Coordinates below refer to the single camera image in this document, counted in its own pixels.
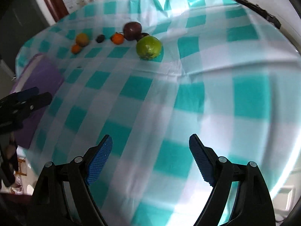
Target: screw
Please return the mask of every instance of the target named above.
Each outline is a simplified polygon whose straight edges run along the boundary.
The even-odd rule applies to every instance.
[[[251,166],[251,167],[257,167],[257,164],[256,164],[256,162],[254,162],[254,161],[250,161],[250,166]]]
[[[45,167],[51,167],[52,166],[52,162],[51,161],[48,161],[45,163]]]
[[[74,162],[75,162],[75,163],[80,163],[80,162],[82,162],[82,157],[81,157],[81,156],[76,157],[76,158],[74,159]]]
[[[221,157],[219,158],[219,161],[220,161],[221,163],[226,163],[226,162],[227,162],[227,158],[221,156]]]

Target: textured blue pad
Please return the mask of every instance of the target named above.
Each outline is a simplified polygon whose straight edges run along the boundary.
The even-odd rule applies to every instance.
[[[193,158],[195,159],[195,162],[197,163],[203,179],[208,182],[210,186],[214,187],[216,181],[213,174],[213,165],[203,150],[205,147],[193,135],[189,138],[189,149],[193,155]]]
[[[112,138],[109,136],[103,142],[102,146],[99,148],[94,158],[88,165],[88,171],[87,171],[88,174],[86,177],[87,185],[91,185],[93,182],[95,182],[98,179],[100,172],[112,151],[112,146],[113,146],[113,141]]]

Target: checkered tablecloth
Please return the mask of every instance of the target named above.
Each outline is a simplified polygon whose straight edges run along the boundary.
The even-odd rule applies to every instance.
[[[140,60],[135,41],[95,42],[129,21],[162,42],[159,57]],[[80,32],[91,43],[73,55]],[[272,197],[299,154],[300,55],[234,0],[97,0],[26,42],[17,73],[39,52],[66,80],[28,159],[39,173],[111,135],[112,153],[90,187],[110,226],[194,224],[211,187],[189,151],[193,133],[234,163],[255,161]]]

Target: green tomato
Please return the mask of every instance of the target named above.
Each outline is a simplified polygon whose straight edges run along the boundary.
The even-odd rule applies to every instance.
[[[136,45],[136,51],[142,59],[153,59],[159,56],[162,43],[155,37],[148,35],[141,38]]]

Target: small orange fruit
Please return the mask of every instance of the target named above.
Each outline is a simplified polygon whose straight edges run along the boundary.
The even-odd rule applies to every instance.
[[[123,42],[124,42],[123,34],[120,34],[120,33],[117,33],[117,32],[114,35],[112,35],[110,39],[116,45],[123,44]]]
[[[71,52],[73,54],[78,54],[80,51],[82,50],[82,47],[78,44],[74,44],[72,47],[71,47]]]
[[[75,38],[76,44],[78,44],[81,47],[85,47],[89,44],[90,40],[85,33],[79,33]]]

